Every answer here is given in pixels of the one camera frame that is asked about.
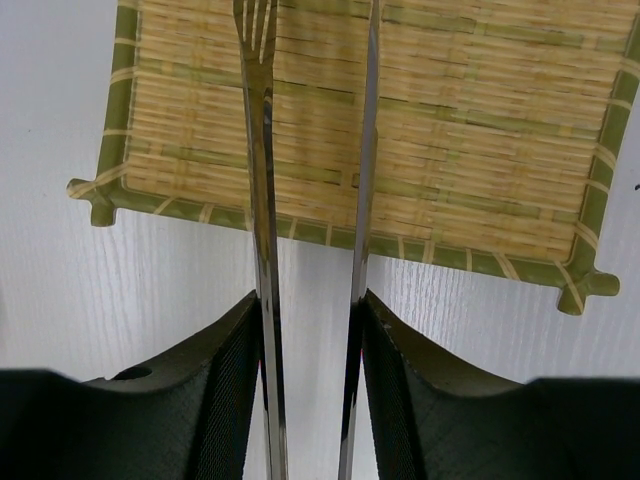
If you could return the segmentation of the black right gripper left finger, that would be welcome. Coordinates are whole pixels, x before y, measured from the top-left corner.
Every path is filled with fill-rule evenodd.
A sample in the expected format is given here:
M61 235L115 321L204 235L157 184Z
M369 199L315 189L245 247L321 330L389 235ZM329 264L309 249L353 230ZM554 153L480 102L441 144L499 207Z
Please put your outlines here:
M5 479L239 479L260 357L248 294L219 320L113 378L1 374Z

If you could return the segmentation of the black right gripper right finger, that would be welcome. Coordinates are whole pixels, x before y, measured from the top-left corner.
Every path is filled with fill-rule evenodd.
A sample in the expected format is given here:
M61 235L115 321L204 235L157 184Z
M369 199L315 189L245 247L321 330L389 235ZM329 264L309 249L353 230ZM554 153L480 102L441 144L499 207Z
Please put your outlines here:
M517 383L362 299L366 395L383 479L635 479L639 382Z

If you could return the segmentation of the steel food tongs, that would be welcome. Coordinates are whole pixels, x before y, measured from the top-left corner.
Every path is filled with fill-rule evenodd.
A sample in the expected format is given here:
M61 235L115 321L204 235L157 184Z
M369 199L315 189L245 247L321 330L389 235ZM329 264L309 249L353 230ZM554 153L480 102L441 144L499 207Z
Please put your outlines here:
M257 296L263 331L261 367L267 434L267 473L271 479L285 479L288 476L288 456L272 135L273 64L278 4L275 1L235 1L232 6L240 47ZM363 133L345 359L338 467L338 476L341 479L351 478L353 472L363 332L361 305L367 292L366 276L378 138L376 115L379 99L380 17L380 4L374 1L369 16Z

